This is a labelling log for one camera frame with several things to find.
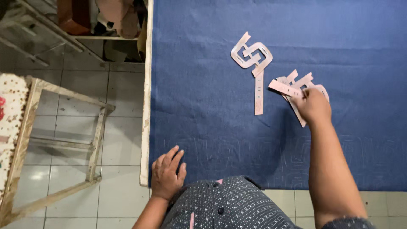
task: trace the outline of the floor tile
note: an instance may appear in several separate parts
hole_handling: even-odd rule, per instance
[[[387,192],[389,216],[407,216],[407,192]]]
[[[297,217],[314,216],[314,208],[308,190],[295,191],[295,213]]]
[[[389,226],[390,229],[407,228],[407,216],[389,217]]]
[[[360,192],[368,216],[387,216],[386,192]]]
[[[106,102],[107,71],[67,71],[62,73],[61,86],[87,95],[102,102]],[[58,115],[98,116],[100,107],[86,102],[59,97]]]
[[[53,5],[57,7],[57,2],[55,0],[27,0],[27,2],[43,14],[57,13],[56,9],[53,9],[52,7],[44,3],[53,3]]]
[[[94,51],[100,57],[102,56],[102,40],[79,40],[79,42]],[[87,51],[79,53],[73,48],[67,46],[63,68],[66,70],[109,70],[109,63],[100,62]]]
[[[141,187],[139,166],[102,166],[98,217],[139,217],[149,190]]]
[[[288,217],[295,217],[294,190],[268,189],[263,191]]]
[[[15,68],[17,60],[17,51],[3,43],[0,44],[0,71],[8,72],[7,70]]]
[[[31,75],[43,79],[47,82],[61,85],[62,70],[28,70],[19,69],[18,75]],[[39,100],[36,115],[57,115],[59,95],[50,91],[43,90]]]
[[[295,217],[289,217],[289,218],[293,222],[293,224],[295,225],[296,224]]]
[[[137,218],[98,218],[97,229],[130,229]]]
[[[96,218],[47,218],[44,229],[96,229]]]
[[[25,217],[19,219],[11,224],[3,227],[2,229],[44,229],[44,218]]]
[[[52,165],[88,165],[91,151],[74,148],[54,148]],[[97,165],[102,163],[102,147],[99,150]]]
[[[14,197],[14,208],[46,197],[49,177],[49,165],[24,165]],[[45,217],[45,207],[30,214],[30,217]]]
[[[315,229],[314,217],[296,217],[295,220],[302,229]]]
[[[40,53],[43,50],[49,48],[44,45],[34,44],[34,48],[30,53]],[[20,69],[53,69],[53,70],[62,70],[63,66],[63,56],[65,52],[65,45],[45,52],[38,57],[49,63],[48,67],[45,67],[33,60],[26,58],[24,55],[19,54],[16,62],[16,68]]]
[[[96,131],[97,117],[58,116],[55,139],[91,143]],[[98,163],[102,161],[103,139]],[[91,151],[66,147],[54,147],[52,165],[88,165]]]
[[[110,63],[110,70],[117,72],[136,72],[143,73],[145,70],[144,63]]]
[[[389,217],[388,216],[371,216],[369,221],[378,229],[389,229]]]
[[[54,139],[56,116],[36,116],[31,137]],[[53,148],[28,143],[25,165],[50,165]]]
[[[110,72],[107,102],[116,109],[115,117],[142,117],[144,73]]]
[[[52,165],[49,194],[85,181],[86,165]],[[99,183],[47,207],[46,217],[97,217]]]
[[[108,117],[102,165],[140,165],[142,118]]]
[[[98,117],[58,116],[55,139],[79,143],[93,141]]]

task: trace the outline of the patterned shirt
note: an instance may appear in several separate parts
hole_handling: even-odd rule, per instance
[[[161,226],[173,228],[300,229],[250,178],[235,176],[218,181],[198,181],[185,188],[170,203]],[[362,218],[341,218],[323,229],[373,229]]]

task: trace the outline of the brown leather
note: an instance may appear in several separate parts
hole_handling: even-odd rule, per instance
[[[72,35],[90,33],[88,0],[58,0],[58,25]]]

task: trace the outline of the person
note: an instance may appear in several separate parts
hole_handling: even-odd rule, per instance
[[[331,123],[330,104],[314,88],[294,103],[311,131],[309,191],[316,229],[373,229]],[[175,146],[152,164],[152,195],[133,229],[299,229],[248,177],[183,187],[186,164],[176,174],[184,154],[178,150]]]

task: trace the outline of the blue fabric table cover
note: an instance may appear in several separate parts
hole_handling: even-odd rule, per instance
[[[185,184],[243,174],[264,188],[308,189],[309,128],[267,89],[297,69],[328,91],[359,189],[407,191],[406,11],[403,0],[155,1],[149,179],[178,144]],[[246,31],[248,46],[273,55],[259,116],[254,66],[230,56]]]

